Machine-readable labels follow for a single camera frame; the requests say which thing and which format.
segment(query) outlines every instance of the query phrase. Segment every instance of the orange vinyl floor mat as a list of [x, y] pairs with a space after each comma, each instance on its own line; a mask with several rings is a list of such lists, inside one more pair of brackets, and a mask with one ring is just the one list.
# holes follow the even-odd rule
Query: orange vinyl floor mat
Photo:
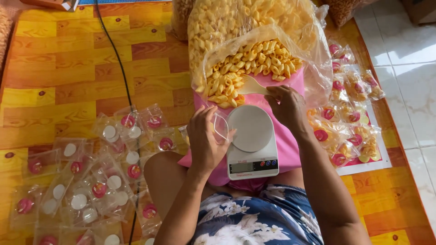
[[[194, 112], [188, 51], [187, 43], [165, 33], [171, 2], [108, 4], [100, 11], [123, 62], [132, 103], [138, 109], [158, 103], [171, 126], [186, 125]], [[327, 17], [327, 26], [327, 37], [349, 44], [361, 69], [373, 70], [353, 19], [336, 30]], [[96, 138], [90, 133], [96, 115], [112, 116], [129, 105], [94, 6], [79, 6], [74, 13], [24, 11], [13, 33], [0, 99], [0, 245], [30, 245], [32, 231], [10, 231], [8, 221], [14, 188], [32, 184], [21, 177], [28, 154], [51, 149], [55, 137]], [[382, 99], [372, 106], [393, 167], [342, 180], [375, 245], [434, 245], [387, 103]], [[177, 143], [186, 152], [179, 133]], [[132, 222], [123, 223], [125, 243]], [[136, 222], [132, 244], [140, 237]]]

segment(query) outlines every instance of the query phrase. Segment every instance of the leg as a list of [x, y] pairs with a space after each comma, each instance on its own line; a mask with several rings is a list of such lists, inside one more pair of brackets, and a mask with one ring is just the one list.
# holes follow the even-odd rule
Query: leg
[[[161, 152], [152, 156], [144, 167], [144, 176], [150, 196], [162, 220], [170, 210], [186, 178], [188, 168], [177, 163], [182, 157], [183, 155], [172, 151]], [[213, 189], [205, 186], [201, 200], [213, 193], [215, 193]]]
[[267, 184], [285, 184], [304, 189], [303, 171], [301, 167], [270, 177]]

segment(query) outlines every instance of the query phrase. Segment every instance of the blue floral dress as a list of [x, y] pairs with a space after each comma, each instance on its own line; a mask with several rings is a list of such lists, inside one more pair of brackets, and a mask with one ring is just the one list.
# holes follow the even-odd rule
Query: blue floral dress
[[201, 202], [193, 245], [322, 245], [304, 189], [271, 184], [259, 197], [215, 193]]

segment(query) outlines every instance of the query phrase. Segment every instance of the pink cloth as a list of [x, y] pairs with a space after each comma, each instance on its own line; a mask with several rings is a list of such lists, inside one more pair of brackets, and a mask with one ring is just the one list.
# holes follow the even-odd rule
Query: pink cloth
[[[304, 80], [303, 80], [303, 70], [300, 69], [296, 74], [293, 74], [290, 79], [285, 79], [283, 82], [276, 82], [271, 80], [271, 75], [257, 75], [256, 80], [258, 83], [264, 87], [266, 86], [280, 86], [286, 84], [294, 88], [297, 92], [304, 96]], [[298, 145], [294, 136], [291, 134], [289, 129], [283, 126], [271, 111], [271, 107], [268, 102], [263, 98], [263, 95], [250, 94], [245, 95], [246, 105], [256, 105], [266, 111], [272, 119], [274, 125], [274, 132], [276, 135], [277, 151], [279, 157], [279, 171], [280, 173], [287, 172], [297, 167], [301, 167], [300, 156], [298, 151]], [[198, 109], [201, 105], [206, 103], [201, 99], [201, 97], [194, 93], [194, 105]], [[221, 109], [220, 111], [228, 115], [234, 108]], [[185, 167], [190, 167], [192, 163], [191, 150], [188, 151], [187, 155], [184, 156], [178, 162], [180, 165]], [[258, 178], [249, 180], [230, 180], [227, 176], [227, 159], [224, 159], [218, 164], [210, 175], [208, 182], [211, 185], [222, 186], [229, 183], [230, 186], [247, 191], [257, 191], [259, 190], [268, 178]]]

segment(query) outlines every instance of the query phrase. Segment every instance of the white round sticker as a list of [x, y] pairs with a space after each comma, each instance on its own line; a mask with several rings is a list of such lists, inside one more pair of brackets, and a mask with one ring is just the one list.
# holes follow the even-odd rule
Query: white round sticker
[[71, 157], [74, 152], [76, 152], [76, 145], [69, 143], [67, 146], [65, 146], [65, 150], [64, 150], [64, 156], [66, 157]]
[[153, 243], [154, 243], [154, 238], [150, 238], [145, 242], [144, 245], [153, 245]]
[[116, 176], [116, 175], [109, 177], [108, 186], [109, 186], [109, 188], [114, 189], [114, 190], [120, 188], [121, 187], [121, 178], [119, 176]]
[[119, 237], [115, 234], [109, 235], [105, 240], [105, 245], [119, 245]]
[[129, 130], [129, 137], [131, 138], [131, 139], [136, 139], [136, 138], [138, 138], [140, 135], [141, 135], [141, 128], [140, 127], [137, 127], [137, 126], [134, 126], [134, 127], [132, 127], [130, 130]]
[[59, 184], [53, 189], [53, 197], [59, 200], [64, 195], [64, 192], [65, 186], [63, 184]]
[[56, 200], [53, 199], [53, 198], [48, 200], [48, 201], [46, 201], [44, 203], [44, 205], [42, 206], [42, 209], [43, 209], [45, 214], [53, 213], [55, 208], [56, 208]]
[[105, 138], [113, 138], [115, 136], [115, 133], [116, 133], [116, 130], [111, 125], [106, 126], [106, 128], [103, 130], [103, 136]]
[[139, 154], [136, 151], [131, 151], [126, 156], [126, 161], [128, 164], [135, 164], [139, 161]]
[[127, 200], [129, 197], [127, 196], [127, 193], [125, 191], [120, 191], [116, 194], [116, 203], [118, 206], [123, 206], [127, 203]]
[[75, 210], [80, 210], [86, 206], [86, 196], [84, 194], [75, 195], [71, 200], [71, 207]]
[[110, 143], [114, 143], [115, 141], [118, 140], [118, 138], [119, 138], [119, 134], [116, 133], [115, 136], [112, 137], [112, 138], [108, 138], [108, 137], [105, 137], [105, 138], [106, 138], [106, 140], [107, 140], [108, 142], [110, 142]]
[[83, 211], [82, 218], [85, 223], [89, 224], [97, 219], [97, 211], [94, 208], [87, 208]]

